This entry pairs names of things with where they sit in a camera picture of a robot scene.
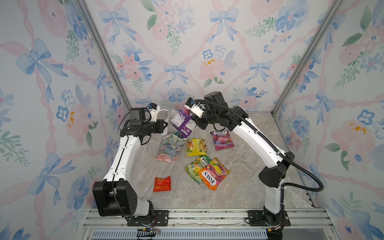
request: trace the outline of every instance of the floral wallpaper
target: floral wallpaper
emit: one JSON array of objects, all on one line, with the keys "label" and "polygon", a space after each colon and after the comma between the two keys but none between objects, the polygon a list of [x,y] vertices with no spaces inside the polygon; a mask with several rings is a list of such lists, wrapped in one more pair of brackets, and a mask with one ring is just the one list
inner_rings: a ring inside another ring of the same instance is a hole
[{"label": "floral wallpaper", "polygon": [[[132,106],[271,111],[332,0],[87,0]],[[316,78],[316,73],[309,74]]]},{"label": "floral wallpaper", "polygon": [[0,19],[0,239],[76,239],[126,110],[71,0]]},{"label": "floral wallpaper", "polygon": [[345,1],[275,116],[295,160],[323,182],[311,195],[343,240],[384,239],[383,8]]}]

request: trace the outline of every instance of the orange candy bag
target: orange candy bag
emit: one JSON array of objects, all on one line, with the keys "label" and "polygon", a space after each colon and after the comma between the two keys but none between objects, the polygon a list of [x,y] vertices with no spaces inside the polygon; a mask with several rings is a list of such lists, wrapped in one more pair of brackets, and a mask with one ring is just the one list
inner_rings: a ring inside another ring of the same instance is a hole
[{"label": "orange candy bag", "polygon": [[200,170],[199,175],[205,184],[212,189],[216,190],[217,186],[230,174],[217,158],[214,158],[205,168]]},{"label": "orange candy bag", "polygon": [[170,191],[170,176],[167,178],[155,177],[154,192]]}]

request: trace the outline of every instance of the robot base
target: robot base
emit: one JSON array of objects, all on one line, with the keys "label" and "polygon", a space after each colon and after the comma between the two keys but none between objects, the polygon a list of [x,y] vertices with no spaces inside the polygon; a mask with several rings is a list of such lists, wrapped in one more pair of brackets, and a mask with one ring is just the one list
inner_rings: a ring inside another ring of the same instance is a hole
[{"label": "robot base", "polygon": [[149,213],[146,216],[128,216],[127,226],[129,227],[151,227],[152,224],[158,227],[168,225],[168,210],[154,210],[153,204],[149,201]]}]

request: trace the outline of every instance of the yellow candy bag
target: yellow candy bag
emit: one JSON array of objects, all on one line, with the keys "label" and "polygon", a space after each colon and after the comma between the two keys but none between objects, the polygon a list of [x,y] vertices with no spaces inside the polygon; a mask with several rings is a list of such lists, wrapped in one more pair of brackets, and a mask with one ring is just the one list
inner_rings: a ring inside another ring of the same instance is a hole
[{"label": "yellow candy bag", "polygon": [[204,139],[196,138],[187,141],[186,157],[200,156],[207,154],[207,144]]},{"label": "yellow candy bag", "polygon": [[216,190],[217,186],[230,174],[217,158],[214,158],[205,168],[200,170],[199,175],[205,184],[212,189]]}]

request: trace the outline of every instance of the green candy bag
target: green candy bag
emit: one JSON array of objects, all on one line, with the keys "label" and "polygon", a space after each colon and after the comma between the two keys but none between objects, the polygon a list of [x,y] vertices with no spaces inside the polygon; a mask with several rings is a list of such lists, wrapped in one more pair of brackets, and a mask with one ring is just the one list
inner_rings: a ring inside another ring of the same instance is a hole
[{"label": "green candy bag", "polygon": [[198,172],[205,168],[209,163],[211,162],[211,159],[206,155],[201,155],[198,157],[193,163],[189,164],[187,167],[185,167],[185,170],[188,172],[188,174],[198,183],[202,183],[203,180],[201,179]]}]

